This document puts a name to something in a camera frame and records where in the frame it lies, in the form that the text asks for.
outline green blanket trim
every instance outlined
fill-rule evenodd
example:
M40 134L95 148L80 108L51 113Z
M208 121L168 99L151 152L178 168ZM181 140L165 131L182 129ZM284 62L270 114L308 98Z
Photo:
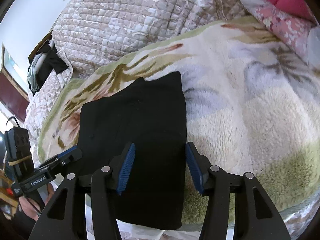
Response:
M52 122L52 119L55 117L55 113L59 110L61 107L62 102L68 95L68 92L73 89L79 88L83 84L84 80L81 78L72 78L69 83L64 87L64 89L61 91L60 95L58 96L56 102L54 103L48 117L45 119L42 130L39 136L39 144L38 144L38 158L41 163L45 161L45 154L44 150L42 148L42 141L44 134L48 131L49 125Z

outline floral pattern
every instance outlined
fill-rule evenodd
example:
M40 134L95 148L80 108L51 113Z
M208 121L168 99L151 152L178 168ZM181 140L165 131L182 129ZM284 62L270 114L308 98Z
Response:
M314 25L312 22L291 16L274 6L257 7L253 15L308 63L307 39Z
M275 70L278 75L283 75L288 82L291 80L299 83L312 83L308 69L301 69L300 62L292 58L292 53L289 49L283 47L272 48L271 52L277 57L277 61L273 64L265 65L265 70Z
M163 56L163 54L179 49L182 46L182 43L177 43L164 49L151 51L132 65L121 63L111 73L100 75L99 78L89 83L88 86L84 87L81 92L74 95L65 104L56 129L57 132L52 135L51 140L57 142L60 151L76 145L79 136L80 112L83 104L111 96L119 91L124 83L133 82L139 77L148 78L157 72L161 72L172 63L190 57L191 55L189 54L180 55L174 53Z
M233 39L247 44L267 43L272 41L280 41L276 36L269 32L265 26L261 24L242 25L227 23L221 25L222 28L240 30L244 34L236 36Z

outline window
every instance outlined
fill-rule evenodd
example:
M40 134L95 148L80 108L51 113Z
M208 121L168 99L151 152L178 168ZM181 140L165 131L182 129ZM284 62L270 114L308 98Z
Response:
M28 89L27 70L21 69L13 60L7 49L2 46L3 67L14 81L26 92Z

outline black cloth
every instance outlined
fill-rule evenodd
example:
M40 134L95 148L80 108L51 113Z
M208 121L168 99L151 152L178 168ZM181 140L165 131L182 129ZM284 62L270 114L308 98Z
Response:
M37 53L36 53L36 55L38 55L38 54L40 54L40 53L48 53L52 48L50 47L50 45L49 45L49 43L50 43L50 41L49 40L46 40L45 42L44 42L44 44L40 47L40 49L37 51ZM30 63L30 65L29 65L29 67L28 67L28 72L29 72L29 70L30 70L30 68L31 68L31 66L32 66L32 62Z
M53 69L57 74L59 74L62 71L65 71L67 68L67 64L64 63L64 61L57 55L57 49L55 46L53 46L44 59L39 72L36 74L36 81L39 86L39 90L42 88L44 82L47 80Z
M19 235L12 226L12 221L6 219L2 211L0 212L0 240L27 240Z
M28 217L19 206L13 219L11 220L12 226L15 231L25 239L28 239L36 221Z
M67 173L92 174L133 142L136 157L126 191L115 199L116 217L175 230L181 226L186 137L180 73L138 78L111 97L83 105L78 139L83 157Z

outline beige quilted blanket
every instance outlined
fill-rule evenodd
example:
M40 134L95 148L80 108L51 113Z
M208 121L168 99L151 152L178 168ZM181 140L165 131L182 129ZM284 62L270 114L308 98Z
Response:
M68 69L60 74L52 70L39 92L33 97L29 96L30 103L26 110L24 128L28 129L30 141L36 147L45 119L73 74L73 68L70 63L65 60L65 57L63 59L67 63Z
M239 0L71 0L52 36L85 77L150 43L244 14Z

